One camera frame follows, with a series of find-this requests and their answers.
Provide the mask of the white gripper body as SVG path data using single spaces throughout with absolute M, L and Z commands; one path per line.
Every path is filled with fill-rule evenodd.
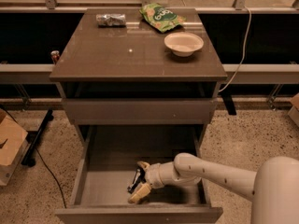
M 160 189 L 164 186 L 162 179 L 160 178 L 160 163 L 152 164 L 146 168 L 145 179 L 146 182 L 153 189 Z

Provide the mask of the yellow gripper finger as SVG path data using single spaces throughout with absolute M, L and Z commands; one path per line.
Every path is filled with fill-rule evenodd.
M 137 165 L 144 171 L 144 172 L 147 172 L 148 169 L 150 168 L 150 164 L 145 162 L 145 161 L 139 161 L 137 163 Z
M 128 203 L 139 203 L 150 194 L 151 186 L 148 183 L 139 183 L 136 187 L 129 187 L 128 191 L 131 194 Z

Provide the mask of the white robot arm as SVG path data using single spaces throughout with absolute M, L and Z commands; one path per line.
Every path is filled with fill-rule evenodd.
M 299 224 L 299 160 L 274 157 L 253 172 L 179 153 L 170 162 L 140 161 L 130 203 L 154 189 L 190 186 L 206 179 L 251 202 L 250 224 Z

